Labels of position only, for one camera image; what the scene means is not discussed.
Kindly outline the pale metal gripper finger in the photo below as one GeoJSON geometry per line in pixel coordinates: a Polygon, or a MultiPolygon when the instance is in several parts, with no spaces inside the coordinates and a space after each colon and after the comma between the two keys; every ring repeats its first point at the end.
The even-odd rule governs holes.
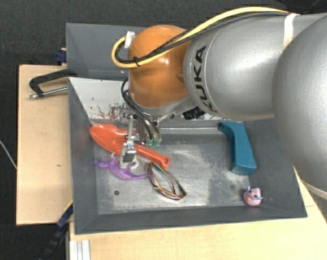
{"type": "Polygon", "coordinates": [[[134,143],[127,143],[127,162],[133,163],[136,158],[136,149],[134,148],[134,143]]]}
{"type": "Polygon", "coordinates": [[[123,144],[121,153],[120,153],[120,168],[127,168],[129,161],[127,158],[127,144],[123,144]]]}

